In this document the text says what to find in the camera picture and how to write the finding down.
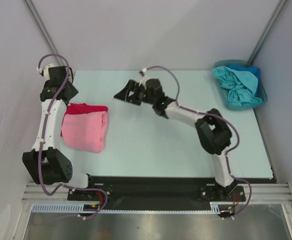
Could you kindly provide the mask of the pink t shirt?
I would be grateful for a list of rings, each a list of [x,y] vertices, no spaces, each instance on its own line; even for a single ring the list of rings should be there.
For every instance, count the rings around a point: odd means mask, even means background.
[[[105,147],[108,125],[107,112],[66,114],[61,134],[65,144],[73,149],[100,153]]]

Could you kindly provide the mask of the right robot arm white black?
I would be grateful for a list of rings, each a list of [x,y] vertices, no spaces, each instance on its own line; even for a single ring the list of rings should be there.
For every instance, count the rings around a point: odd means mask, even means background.
[[[147,76],[140,82],[130,79],[114,98],[138,106],[150,104],[158,116],[194,127],[202,148],[211,155],[214,164],[215,181],[219,185],[216,188],[217,197],[227,201],[234,195],[231,185],[235,180],[229,173],[226,161],[232,133],[217,109],[213,108],[199,117],[195,111],[178,106],[175,99],[165,95],[159,79]]]

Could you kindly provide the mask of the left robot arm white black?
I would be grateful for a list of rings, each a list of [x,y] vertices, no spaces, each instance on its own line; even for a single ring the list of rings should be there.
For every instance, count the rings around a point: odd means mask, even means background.
[[[41,120],[35,143],[31,151],[24,152],[22,162],[36,184],[40,184],[38,157],[41,151],[41,174],[45,185],[68,184],[79,188],[79,194],[86,200],[96,195],[96,187],[89,183],[88,174],[74,170],[71,162],[60,150],[61,127],[70,100],[78,94],[73,86],[73,73],[56,99],[53,96],[66,77],[66,66],[47,64],[39,73],[45,78],[41,101]]]

